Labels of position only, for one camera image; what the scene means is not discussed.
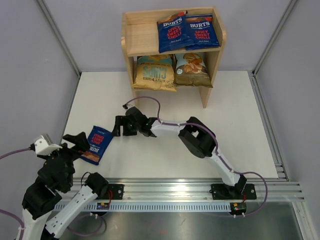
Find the yellow kettle chips bag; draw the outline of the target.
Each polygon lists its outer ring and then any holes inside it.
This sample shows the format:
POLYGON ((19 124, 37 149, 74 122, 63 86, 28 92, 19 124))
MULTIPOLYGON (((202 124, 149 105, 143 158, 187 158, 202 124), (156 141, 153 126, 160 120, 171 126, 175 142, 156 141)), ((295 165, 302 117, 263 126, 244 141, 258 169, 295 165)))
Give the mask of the yellow kettle chips bag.
POLYGON ((134 88, 176 92, 172 54, 137 57, 134 88))

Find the blue Burts bag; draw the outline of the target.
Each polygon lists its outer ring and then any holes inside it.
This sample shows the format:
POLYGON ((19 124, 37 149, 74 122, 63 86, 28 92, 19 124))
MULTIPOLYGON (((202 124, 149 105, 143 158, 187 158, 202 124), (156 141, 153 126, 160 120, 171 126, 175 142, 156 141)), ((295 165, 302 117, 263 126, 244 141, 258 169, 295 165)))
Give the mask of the blue Burts bag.
POLYGON ((87 163, 98 166, 107 147, 113 139, 112 133, 102 127, 93 126, 87 140, 89 150, 80 157, 87 163))
POLYGON ((183 10, 157 22, 159 53, 181 49, 194 43, 189 35, 187 13, 187 10, 183 10))
POLYGON ((187 51, 220 46, 213 26, 212 14, 186 16, 186 23, 189 30, 189 36, 193 40, 191 45, 185 47, 187 51))

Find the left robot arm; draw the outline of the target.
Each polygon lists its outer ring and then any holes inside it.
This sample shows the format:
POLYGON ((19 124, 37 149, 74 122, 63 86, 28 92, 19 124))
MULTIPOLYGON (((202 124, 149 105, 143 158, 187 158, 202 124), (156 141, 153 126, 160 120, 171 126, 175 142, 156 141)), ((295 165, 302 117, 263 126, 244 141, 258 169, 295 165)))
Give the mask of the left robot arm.
POLYGON ((23 196, 19 240, 58 240, 87 204, 108 194, 109 182, 98 172, 91 173, 70 202, 49 219, 61 194, 73 186, 74 161, 90 148, 85 132, 62 138, 64 143, 55 144, 48 134, 42 134, 30 146, 44 164, 23 196))

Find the light blue cassava chips bag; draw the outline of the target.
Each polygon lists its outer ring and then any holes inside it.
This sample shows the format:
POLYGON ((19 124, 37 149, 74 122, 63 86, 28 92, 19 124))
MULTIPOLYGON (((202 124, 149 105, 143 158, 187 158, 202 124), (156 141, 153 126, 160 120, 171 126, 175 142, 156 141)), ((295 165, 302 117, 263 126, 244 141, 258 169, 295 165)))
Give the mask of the light blue cassava chips bag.
POLYGON ((175 59, 174 84, 176 86, 213 87, 203 52, 177 53, 175 59))

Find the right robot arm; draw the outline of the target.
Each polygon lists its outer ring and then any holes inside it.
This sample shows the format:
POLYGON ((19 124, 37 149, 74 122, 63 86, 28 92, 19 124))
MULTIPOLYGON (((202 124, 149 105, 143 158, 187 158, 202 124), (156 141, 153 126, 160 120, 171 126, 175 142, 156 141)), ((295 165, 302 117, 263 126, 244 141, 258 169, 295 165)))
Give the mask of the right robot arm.
POLYGON ((157 117, 147 117, 135 106, 123 106, 125 115, 115 117, 112 135, 114 137, 135 136, 137 133, 145 137, 177 136, 189 152, 197 158, 208 160, 216 165, 223 181, 216 192, 223 199, 236 199, 245 192, 246 177, 235 171, 224 159, 216 135, 196 117, 187 121, 164 121, 157 117))

